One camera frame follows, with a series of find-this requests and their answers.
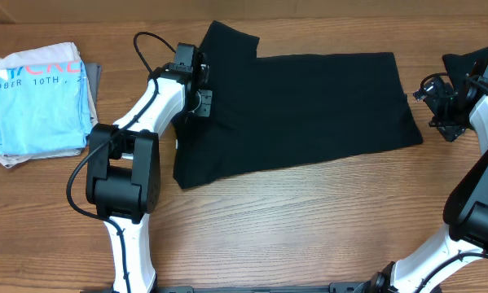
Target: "gray cloth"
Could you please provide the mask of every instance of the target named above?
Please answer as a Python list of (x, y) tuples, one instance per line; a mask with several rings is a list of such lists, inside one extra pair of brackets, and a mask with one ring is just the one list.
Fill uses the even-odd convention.
[(97, 107), (97, 91), (99, 90), (100, 73), (103, 68), (97, 63), (85, 63), (84, 67), (90, 83), (91, 98), (94, 100), (95, 107)]
[(99, 90), (100, 73), (103, 68), (97, 63), (85, 63), (84, 66), (90, 83), (91, 99), (97, 107), (97, 91)]

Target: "folded t-shirt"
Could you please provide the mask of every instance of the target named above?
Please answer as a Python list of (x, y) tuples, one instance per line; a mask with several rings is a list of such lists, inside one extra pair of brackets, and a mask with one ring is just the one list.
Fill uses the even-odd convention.
[(0, 155), (82, 149), (91, 127), (82, 61), (0, 70)]
[(211, 115), (174, 121), (182, 188), (423, 142), (393, 53), (257, 58), (258, 40), (211, 24)]
[[(18, 68), (21, 66), (33, 65), (33, 64), (49, 64), (60, 63), (81, 60), (79, 51), (75, 45), (71, 42), (65, 42), (55, 44), (51, 46), (44, 46), (33, 50), (25, 50), (8, 55), (5, 58), (0, 59), (0, 70), (6, 68)], [(90, 87), (88, 88), (88, 105), (90, 109), (90, 120), (92, 125), (95, 125), (97, 121), (97, 114), (95, 112), (95, 106), (92, 101), (92, 95), (90, 94)], [(75, 149), (71, 151), (51, 151), (47, 153), (37, 155), (18, 155), (12, 157), (0, 156), (0, 164), (11, 168), (16, 164), (25, 162), (31, 159), (44, 159), (51, 157), (78, 155), (81, 150)]]
[(93, 100), (94, 107), (97, 106), (97, 92), (99, 88), (100, 75), (102, 72), (102, 66), (98, 63), (85, 63), (86, 74), (88, 76), (88, 83), (90, 84), (91, 99)]

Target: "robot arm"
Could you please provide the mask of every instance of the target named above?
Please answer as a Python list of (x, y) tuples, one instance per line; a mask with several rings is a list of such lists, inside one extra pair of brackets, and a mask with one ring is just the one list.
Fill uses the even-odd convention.
[[(160, 192), (159, 138), (173, 118), (209, 115), (211, 92), (200, 89), (209, 70), (202, 59), (193, 45), (178, 44), (174, 62), (150, 74), (147, 90), (135, 106), (113, 125), (96, 125), (90, 135), (91, 151), (107, 140), (110, 143), (88, 161), (86, 197), (97, 207), (101, 219), (115, 222), (123, 231), (119, 235), (116, 227), (104, 222), (116, 270), (110, 292), (148, 293), (156, 286), (148, 225)], [(128, 125), (155, 93), (137, 122), (112, 140), (113, 134)], [(133, 160), (132, 168), (110, 165), (109, 160), (120, 158)], [(125, 251), (119, 236), (124, 239)]]
[[(484, 67), (481, 67), (481, 64), (476, 64), (474, 70), (481, 71), (476, 72), (477, 75), (478, 73), (483, 73), (479, 77), (479, 81), (485, 81), (485, 85), (488, 86), (488, 62), (484, 64), (486, 65)], [(435, 85), (440, 84), (440, 81), (435, 81)], [(477, 133), (482, 157), (455, 188), (446, 202), (443, 213), (446, 224), (417, 251), (404, 260), (391, 264), (387, 272), (385, 272), (384, 278), (387, 279), (385, 288), (379, 288), (378, 291), (396, 291), (400, 293), (431, 292), (453, 273), (481, 258), (477, 256), (459, 258), (432, 275), (436, 268), (464, 253), (488, 253), (488, 95), (482, 94), (479, 89), (471, 87), (469, 83), (467, 83), (467, 88), (462, 91), (462, 94), (468, 97), (462, 97), (460, 100), (468, 101), (464, 105), (472, 108), (469, 111), (469, 125), (467, 126), (473, 128)], [(420, 97), (420, 92), (418, 91), (415, 96), (417, 98)], [(438, 105), (441, 99), (439, 99), (439, 102), (437, 100), (425, 100), (425, 102), (436, 114), (433, 126), (440, 126), (438, 127), (439, 131), (445, 139), (457, 138), (456, 135), (451, 135), (450, 132), (457, 125), (450, 124), (447, 127), (441, 127), (441, 125), (446, 125), (444, 121), (441, 121), (441, 118), (444, 120), (445, 116), (441, 117), (435, 112), (438, 109), (446, 108), (451, 110), (452, 108), (449, 109), (443, 107), (444, 105)], [(467, 112), (466, 109), (454, 109), (457, 110), (457, 113)], [(461, 115), (459, 114), (457, 119), (452, 120), (459, 121)], [(454, 118), (455, 115), (450, 114), (448, 117)]]

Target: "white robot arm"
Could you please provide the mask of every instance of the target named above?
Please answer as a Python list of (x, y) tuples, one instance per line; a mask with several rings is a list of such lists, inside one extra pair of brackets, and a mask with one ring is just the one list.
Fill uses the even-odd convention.
[[(98, 217), (108, 219), (104, 224), (116, 269), (111, 292), (155, 289), (148, 224), (160, 189), (158, 141), (173, 118), (209, 115), (211, 93), (200, 89), (209, 68), (201, 61), (194, 46), (178, 44), (174, 62), (150, 74), (146, 92), (135, 106), (113, 125), (97, 125), (90, 135), (90, 152), (109, 141), (109, 147), (88, 161), (86, 197), (96, 205)], [(108, 163), (120, 158), (133, 160), (133, 168)]]
[[(488, 70), (485, 70), (484, 75), (479, 78), (485, 78), (488, 81)], [(480, 94), (480, 96), (481, 97), (477, 100), (472, 110), (469, 112), (468, 118), (469, 118), (470, 125), (473, 127), (473, 129), (475, 130), (478, 136), (479, 147), (481, 148), (481, 154), (483, 155), (484, 158), (485, 153), (488, 151), (488, 95)], [(488, 182), (483, 182), (482, 184), (485, 184), (485, 187), (488, 187)], [(486, 195), (482, 195), (481, 197), (488, 198), (488, 190), (484, 190), (484, 192), (486, 192)], [(464, 197), (467, 196), (472, 196), (474, 198), (476, 197), (476, 195), (474, 194), (464, 195)], [(450, 202), (453, 202), (452, 197), (453, 196), (451, 195), (449, 202), (446, 204), (445, 207), (446, 210), (448, 208), (451, 208), (452, 206), (451, 204), (449, 204)], [(459, 200), (456, 203), (461, 205), (462, 203), (465, 202)], [(475, 204), (473, 206), (467, 204), (467, 206), (470, 212), (476, 211), (477, 208), (479, 208), (476, 207)], [(447, 218), (449, 217), (445, 211), (445, 221), (447, 221)], [(444, 269), (441, 269), (440, 271), (435, 273), (424, 284), (424, 280), (436, 268), (438, 268), (442, 264), (445, 264), (448, 260), (452, 260), (462, 253), (469, 253), (469, 252), (483, 253), (484, 250), (483, 248), (487, 248), (484, 246), (483, 243), (480, 243), (483, 240), (478, 239), (478, 241), (476, 241), (475, 239), (473, 239), (474, 237), (472, 237), (470, 239), (472, 241), (470, 242), (467, 242), (463, 239), (457, 239), (457, 241), (455, 241), (454, 239), (451, 238), (451, 234), (452, 234), (451, 227), (445, 224), (432, 238), (430, 238), (427, 242), (425, 242), (416, 252), (414, 252), (404, 260), (400, 260), (396, 262), (392, 268), (392, 273), (390, 274), (391, 287), (397, 288), (398, 292), (400, 293), (415, 293), (417, 291), (428, 293), (432, 291), (437, 285), (439, 285), (446, 278), (450, 277), (453, 273), (463, 268), (465, 265), (468, 265), (469, 263), (475, 260), (481, 259), (480, 257), (476, 257), (476, 256), (466, 256), (464, 258), (459, 258), (456, 261), (452, 261)]]

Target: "black t-shirt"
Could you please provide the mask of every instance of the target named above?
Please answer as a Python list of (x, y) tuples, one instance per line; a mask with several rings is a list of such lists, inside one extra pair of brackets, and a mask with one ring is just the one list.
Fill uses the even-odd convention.
[(211, 115), (174, 121), (182, 188), (423, 142), (393, 53), (257, 58), (258, 41), (209, 27)]

